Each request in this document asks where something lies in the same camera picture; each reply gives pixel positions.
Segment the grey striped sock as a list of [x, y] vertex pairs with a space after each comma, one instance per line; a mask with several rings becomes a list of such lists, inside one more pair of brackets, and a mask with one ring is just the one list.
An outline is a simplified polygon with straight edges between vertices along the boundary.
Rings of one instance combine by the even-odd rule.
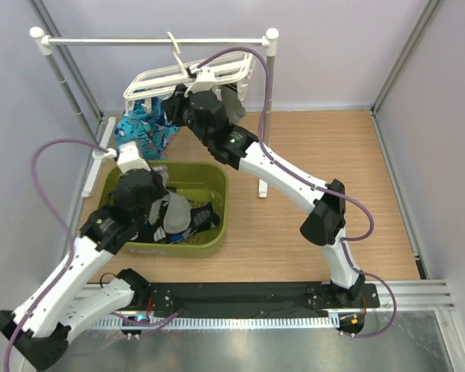
[[151, 203], [146, 220], [153, 224], [158, 220], [160, 206], [164, 197], [168, 194], [169, 173], [167, 166], [151, 167], [150, 170], [153, 176], [153, 186], [150, 189]]
[[226, 109], [226, 114], [232, 124], [239, 124], [246, 115], [246, 110], [239, 100], [237, 84], [224, 84], [219, 87], [220, 100]]

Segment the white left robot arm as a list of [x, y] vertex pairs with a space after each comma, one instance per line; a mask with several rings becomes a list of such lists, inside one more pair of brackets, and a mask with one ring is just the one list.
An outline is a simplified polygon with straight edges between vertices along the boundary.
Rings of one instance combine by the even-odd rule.
[[129, 307], [140, 310], [150, 296], [149, 282], [132, 269], [120, 271], [97, 293], [75, 304], [88, 279], [108, 263], [147, 220], [152, 204], [167, 195], [165, 166], [124, 173], [112, 200], [92, 212], [71, 240], [69, 254], [27, 301], [15, 310], [0, 311], [0, 332], [17, 351], [18, 371], [45, 371], [93, 322]]

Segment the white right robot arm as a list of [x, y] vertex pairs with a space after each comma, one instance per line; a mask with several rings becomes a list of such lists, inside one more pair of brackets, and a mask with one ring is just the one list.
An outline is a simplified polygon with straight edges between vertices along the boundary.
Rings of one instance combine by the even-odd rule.
[[300, 232], [310, 243], [321, 247], [336, 302], [343, 307], [353, 306], [362, 291], [340, 242], [346, 224], [346, 205], [339, 198], [343, 184], [327, 184], [277, 157], [249, 130], [229, 122], [225, 106], [213, 92], [186, 95], [184, 91], [180, 85], [164, 100], [167, 118], [176, 126], [188, 127], [218, 162], [267, 182], [306, 212]]

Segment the white clip sock hanger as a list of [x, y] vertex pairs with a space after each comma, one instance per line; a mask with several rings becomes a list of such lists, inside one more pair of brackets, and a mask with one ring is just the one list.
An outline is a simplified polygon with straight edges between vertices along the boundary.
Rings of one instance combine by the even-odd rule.
[[134, 110], [136, 103], [141, 101], [145, 112], [150, 113], [152, 99], [172, 95], [179, 84], [184, 85], [186, 95], [209, 89], [218, 91], [221, 85], [238, 84], [238, 98], [244, 99], [247, 85], [243, 81], [251, 78], [255, 66], [251, 53], [233, 51], [208, 63], [204, 60], [185, 63], [181, 60], [181, 51], [174, 35], [168, 33], [167, 36], [177, 63], [136, 75], [123, 93], [126, 112]]

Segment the black patterned sock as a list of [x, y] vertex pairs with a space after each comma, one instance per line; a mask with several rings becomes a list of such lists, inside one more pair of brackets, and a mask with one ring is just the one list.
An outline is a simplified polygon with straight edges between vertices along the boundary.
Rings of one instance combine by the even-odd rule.
[[191, 207], [191, 224], [185, 231], [178, 234], [166, 233], [163, 228], [163, 219], [167, 211], [167, 202], [161, 205], [158, 220], [153, 224], [149, 222], [145, 224], [144, 232], [150, 243], [180, 243], [196, 233], [212, 230], [220, 223], [219, 216], [214, 212], [212, 203], [209, 202], [201, 207]]

